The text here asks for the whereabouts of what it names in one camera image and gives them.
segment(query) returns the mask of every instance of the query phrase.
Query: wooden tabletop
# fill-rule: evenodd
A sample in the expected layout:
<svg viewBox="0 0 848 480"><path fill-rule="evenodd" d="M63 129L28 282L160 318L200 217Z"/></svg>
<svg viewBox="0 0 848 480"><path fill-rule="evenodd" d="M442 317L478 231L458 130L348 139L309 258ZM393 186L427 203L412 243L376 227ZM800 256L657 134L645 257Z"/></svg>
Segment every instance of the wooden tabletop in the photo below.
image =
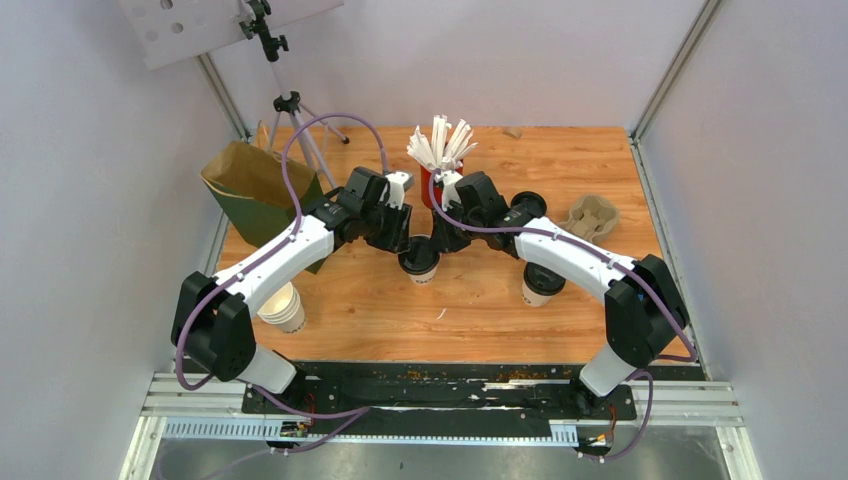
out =
<svg viewBox="0 0 848 480"><path fill-rule="evenodd" d="M407 193L413 206L410 234L431 230L429 210L420 198L418 164L406 155L413 127L385 127L379 132L392 170L415 172ZM342 145L331 136L326 158L339 184L354 167L380 171L376 143L365 128L345 128L351 139ZM429 128L422 128L429 137ZM480 143L466 159L465 173L483 170L507 202L532 190L547 201L554 221L585 193L600 194L621 212L621 220L601 246L642 258L660 255L645 196L627 137L621 128L524 128L519 140L500 128L476 127ZM275 148L291 129L281 128ZM314 129L320 146L323 130ZM267 136L258 135L264 146ZM300 159L299 149L290 157ZM230 227L219 269L254 251ZM291 359L371 361L463 361L585 363L604 345L604 309L588 293L567 283L541 308L521 297L524 262L475 241L465 250L443 255L436 277L426 286L413 284L397 256L348 244L332 254L317 275L294 279L307 323L296 334L281 333L254 319L257 341ZM679 341L667 353L685 354Z"/></svg>

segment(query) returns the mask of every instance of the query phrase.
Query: white paper cup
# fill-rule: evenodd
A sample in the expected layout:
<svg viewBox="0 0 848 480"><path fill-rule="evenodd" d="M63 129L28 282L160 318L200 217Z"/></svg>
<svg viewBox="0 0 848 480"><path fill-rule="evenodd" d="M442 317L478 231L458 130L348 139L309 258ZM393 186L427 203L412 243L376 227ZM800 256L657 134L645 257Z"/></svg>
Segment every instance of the white paper cup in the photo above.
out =
<svg viewBox="0 0 848 480"><path fill-rule="evenodd" d="M535 263L528 263L524 267L521 295L527 305L541 307L563 288L565 288L565 279L547 268Z"/></svg>
<svg viewBox="0 0 848 480"><path fill-rule="evenodd" d="M409 278L410 278L410 280L412 280L414 283L416 283L418 285L427 285L428 283L433 281L433 277L436 276L436 270L438 268L439 268L439 266L436 265L435 267L433 267L432 270L430 270L427 273L423 273L421 275L413 275L413 274L410 273Z"/></svg>
<svg viewBox="0 0 848 480"><path fill-rule="evenodd" d="M283 285L259 308L259 318L274 325L281 332L299 332L306 325L306 312L300 303L300 294L291 282Z"/></svg>
<svg viewBox="0 0 848 480"><path fill-rule="evenodd" d="M409 250L398 254L400 268L416 285L427 285L436 276L439 252L430 247L430 237L415 235L409 239Z"/></svg>
<svg viewBox="0 0 848 480"><path fill-rule="evenodd" d="M539 295L533 290L530 290L530 287L527 286L527 282L521 283L521 294L524 296L524 303L531 307L541 307L548 303L548 300L553 297L553 295Z"/></svg>

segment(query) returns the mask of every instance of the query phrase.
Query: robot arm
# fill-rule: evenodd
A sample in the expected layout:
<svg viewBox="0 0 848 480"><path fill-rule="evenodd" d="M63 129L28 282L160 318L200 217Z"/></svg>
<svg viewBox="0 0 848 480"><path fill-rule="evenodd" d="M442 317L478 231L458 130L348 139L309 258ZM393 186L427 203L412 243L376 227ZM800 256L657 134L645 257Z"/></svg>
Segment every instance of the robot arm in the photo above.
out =
<svg viewBox="0 0 848 480"><path fill-rule="evenodd" d="M578 382L578 390L587 403L596 403L634 371L647 367L675 337L659 308L634 280L614 269L613 262L647 282L681 328L688 325L689 314L662 259L648 255L636 260L618 255L563 231L544 216L547 207L535 193L519 193L507 206L483 172L457 177L456 172L446 172L437 178L444 186L442 203L449 217L472 226L524 227L550 234L467 232L434 211L433 248L443 253L455 252L480 238L495 250L543 266L576 283L604 305L607 343L581 370ZM560 237L567 237L570 242L557 240ZM599 251L610 260L602 262L575 244Z"/></svg>
<svg viewBox="0 0 848 480"><path fill-rule="evenodd" d="M217 294L197 316L188 333L185 352L221 381L240 378L281 393L298 370L282 355L257 345L251 319L295 275L345 243L364 238L380 250L404 251L412 211L404 203L404 195L411 180L405 172L382 176L357 168L345 187L334 192L335 199L322 199L305 209L298 232L294 232L294 225L289 226L255 253L211 278L200 272L189 275L180 290L171 342L177 344L198 303L235 276L238 281ZM245 266L287 238L291 240L285 248L242 273Z"/></svg>

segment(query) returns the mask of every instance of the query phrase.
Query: green paper bag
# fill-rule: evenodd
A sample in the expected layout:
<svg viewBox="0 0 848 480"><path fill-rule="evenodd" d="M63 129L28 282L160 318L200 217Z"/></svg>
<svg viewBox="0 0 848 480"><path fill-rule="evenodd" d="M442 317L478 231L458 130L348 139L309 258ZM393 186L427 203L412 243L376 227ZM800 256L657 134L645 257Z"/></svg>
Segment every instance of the green paper bag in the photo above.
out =
<svg viewBox="0 0 848 480"><path fill-rule="evenodd" d="M289 161L300 204L323 196L314 170ZM294 221L294 204L283 182L280 159L244 142L232 142L200 172L200 177L244 240L261 247ZM317 273L323 260L307 268Z"/></svg>

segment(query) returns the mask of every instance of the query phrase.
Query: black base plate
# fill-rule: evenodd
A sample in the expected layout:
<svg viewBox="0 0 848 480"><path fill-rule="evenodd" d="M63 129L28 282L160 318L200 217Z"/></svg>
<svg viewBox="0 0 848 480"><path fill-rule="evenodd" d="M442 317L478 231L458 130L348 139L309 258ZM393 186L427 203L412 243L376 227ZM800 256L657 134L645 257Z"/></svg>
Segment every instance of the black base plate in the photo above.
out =
<svg viewBox="0 0 848 480"><path fill-rule="evenodd" d="M300 410L315 399L316 412L332 413L362 406L419 407L415 410L374 408L345 430L362 435L422 435L467 437L546 437L549 420L609 421L609 405L619 420L634 420L636 410L630 387L619 386L609 401L590 415L581 415L571 400L569 383L486 388L486 383L510 380L569 380L583 365L505 365L435 363L303 362L298 367L320 380L301 379L278 398ZM653 367L658 380L703 380L697 367ZM261 395L245 396L242 411L279 414ZM313 433L329 433L339 421L318 421Z"/></svg>

